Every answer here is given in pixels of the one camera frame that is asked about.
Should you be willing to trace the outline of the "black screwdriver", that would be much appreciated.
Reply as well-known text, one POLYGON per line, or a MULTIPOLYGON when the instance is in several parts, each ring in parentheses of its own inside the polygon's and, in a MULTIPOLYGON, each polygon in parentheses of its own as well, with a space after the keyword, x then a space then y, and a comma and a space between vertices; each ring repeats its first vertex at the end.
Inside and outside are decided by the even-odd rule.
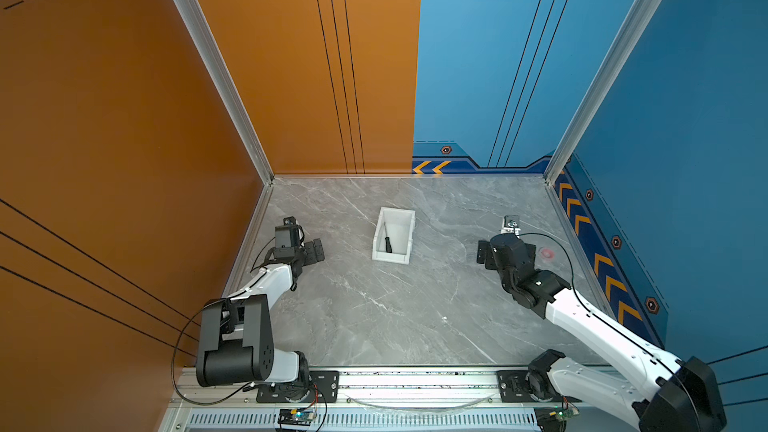
POLYGON ((387 221, 383 222, 382 231, 384 236, 384 250, 386 253, 391 254, 393 252, 393 247, 392 247, 390 235, 388 233, 387 221))

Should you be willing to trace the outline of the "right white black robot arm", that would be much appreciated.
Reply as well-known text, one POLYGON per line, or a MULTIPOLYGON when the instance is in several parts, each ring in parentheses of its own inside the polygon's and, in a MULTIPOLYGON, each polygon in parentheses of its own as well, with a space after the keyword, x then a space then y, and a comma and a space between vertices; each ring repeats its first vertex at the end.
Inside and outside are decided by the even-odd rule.
POLYGON ((556 273, 535 265, 536 248, 514 233, 478 243, 477 261, 498 274, 502 289, 522 307, 560 327, 614 369, 608 374, 548 349, 527 366, 523 380, 499 381, 540 402, 557 402, 550 418, 565 422, 567 401, 579 399, 637 431, 722 431, 725 406, 714 371, 686 361, 629 331, 556 273))

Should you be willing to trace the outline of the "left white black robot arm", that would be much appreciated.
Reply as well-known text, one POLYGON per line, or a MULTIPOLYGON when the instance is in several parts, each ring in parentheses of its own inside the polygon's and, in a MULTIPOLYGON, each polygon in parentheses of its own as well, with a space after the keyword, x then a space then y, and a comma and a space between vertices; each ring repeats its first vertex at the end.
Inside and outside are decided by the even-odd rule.
POLYGON ((322 242, 308 241, 293 216, 275 228, 274 246, 241 289, 213 300, 201 311, 195 365, 202 387, 255 383, 310 388, 309 365, 301 352, 275 346, 271 309, 294 291, 303 269, 324 260, 322 242))

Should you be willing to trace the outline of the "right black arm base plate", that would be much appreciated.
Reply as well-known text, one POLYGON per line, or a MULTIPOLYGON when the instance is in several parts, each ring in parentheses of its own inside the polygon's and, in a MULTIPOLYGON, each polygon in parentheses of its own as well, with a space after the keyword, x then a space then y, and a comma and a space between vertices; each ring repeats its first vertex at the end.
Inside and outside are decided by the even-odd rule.
POLYGON ((539 402, 560 403, 551 380, 544 372, 534 370, 500 370, 496 372, 497 385, 503 403, 539 402))

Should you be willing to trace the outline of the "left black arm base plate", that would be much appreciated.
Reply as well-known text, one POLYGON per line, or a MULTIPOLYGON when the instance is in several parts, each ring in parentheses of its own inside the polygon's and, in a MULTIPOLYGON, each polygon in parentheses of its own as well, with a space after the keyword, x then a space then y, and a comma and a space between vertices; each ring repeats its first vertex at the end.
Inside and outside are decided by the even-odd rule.
POLYGON ((257 387, 256 401, 260 404, 319 403, 330 405, 338 398, 340 372, 311 370, 308 382, 262 384, 257 387))

